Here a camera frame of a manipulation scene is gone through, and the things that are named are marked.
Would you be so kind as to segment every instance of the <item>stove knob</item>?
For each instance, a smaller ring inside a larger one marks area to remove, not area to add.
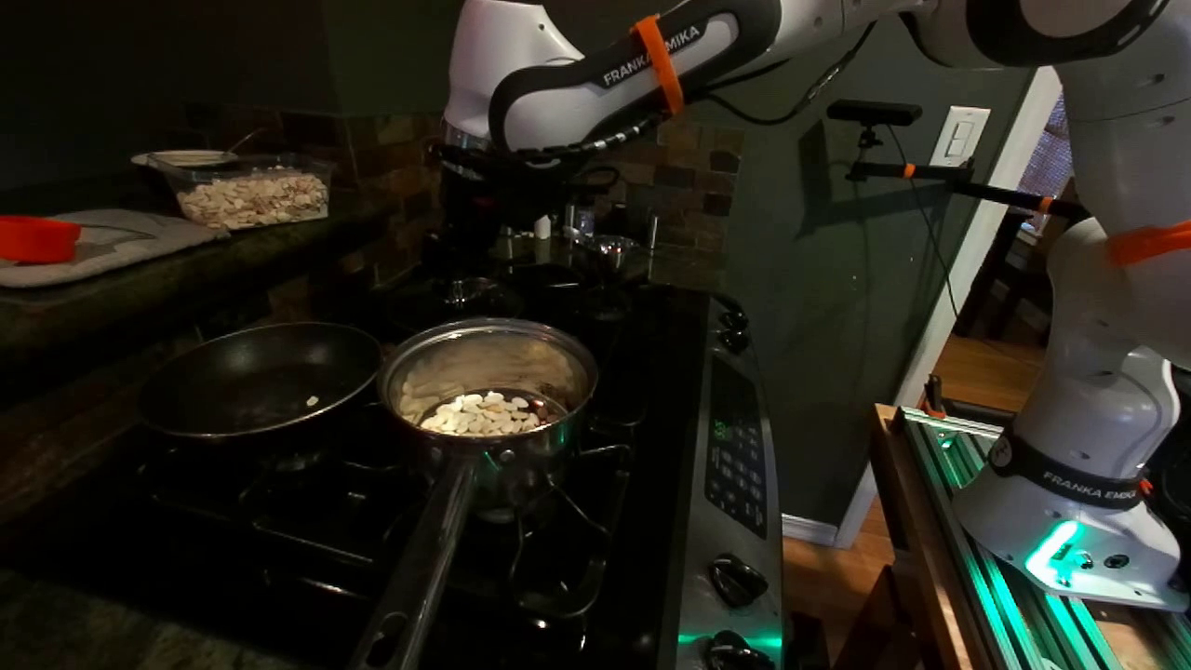
[[[747,315],[737,313],[737,308],[721,308],[721,313],[719,313],[719,325],[728,327],[728,332],[747,332]]]
[[[747,560],[740,560],[737,555],[719,555],[706,565],[706,578],[713,585],[713,591],[721,596],[727,607],[747,607],[750,600],[758,600],[769,580],[764,574],[757,574]]]
[[[706,670],[769,670],[774,661],[747,646],[744,635],[721,627],[702,645],[702,665]]]
[[[713,343],[721,351],[728,351],[728,354],[744,354],[747,351],[747,332],[721,332]]]
[[[744,313],[744,306],[737,302],[737,298],[728,298],[728,294],[712,294],[713,302],[719,302],[719,308],[727,308],[727,313]]]

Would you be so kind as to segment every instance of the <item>red container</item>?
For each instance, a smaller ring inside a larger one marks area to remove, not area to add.
[[[77,250],[77,223],[44,215],[0,215],[0,259],[67,263]]]

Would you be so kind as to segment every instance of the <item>cable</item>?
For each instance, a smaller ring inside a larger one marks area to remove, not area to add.
[[[867,21],[862,34],[857,38],[857,45],[851,45],[843,57],[836,57],[836,58],[811,81],[811,90],[807,90],[794,109],[785,109],[781,115],[750,115],[750,112],[737,109],[732,100],[727,100],[727,97],[719,97],[719,91],[706,91],[706,100],[713,100],[719,109],[727,109],[728,115],[737,115],[737,120],[744,120],[744,121],[750,121],[750,126],[781,126],[781,121],[789,121],[794,115],[800,115],[836,74],[843,74],[843,66],[850,66],[850,64],[857,58],[857,52],[867,45],[871,30],[873,30],[873,21]],[[713,90],[727,90],[727,84],[737,84],[737,81],[750,81],[750,76],[758,76],[758,74],[769,74],[774,66],[750,71],[750,74],[740,74],[740,76],[713,81]]]
[[[895,146],[900,162],[908,162],[908,151],[905,151],[905,146],[900,146],[900,138],[895,138],[894,126],[889,126],[889,138],[894,138],[894,146]],[[917,207],[919,207],[919,215],[924,215],[924,223],[928,223],[928,238],[931,238],[931,250],[934,250],[934,263],[941,269],[941,290],[944,290],[944,302],[950,302],[950,308],[954,308],[954,320],[961,320],[961,302],[956,302],[954,272],[950,272],[950,263],[944,263],[944,256],[941,256],[941,223],[939,223],[939,215],[931,215],[931,207],[924,205],[924,193],[919,193],[917,183],[908,183],[908,193],[917,198]]]

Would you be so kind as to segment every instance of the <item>pan handle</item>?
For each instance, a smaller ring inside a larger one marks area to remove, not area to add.
[[[482,451],[450,451],[444,481],[391,574],[348,670],[418,670],[425,635],[435,620],[460,523],[475,493],[475,460]]]

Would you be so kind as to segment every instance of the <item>orange band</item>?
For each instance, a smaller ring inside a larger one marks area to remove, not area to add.
[[[668,115],[676,115],[686,109],[686,90],[676,81],[676,71],[672,71],[672,58],[668,58],[668,45],[666,45],[666,38],[660,30],[660,13],[639,17],[632,30],[637,30],[637,38],[644,45],[647,64],[655,66],[655,76],[661,84]]]
[[[1110,259],[1120,269],[1141,263],[1151,256],[1163,256],[1176,250],[1191,250],[1191,223],[1146,228],[1146,229],[1129,229],[1110,238]]]

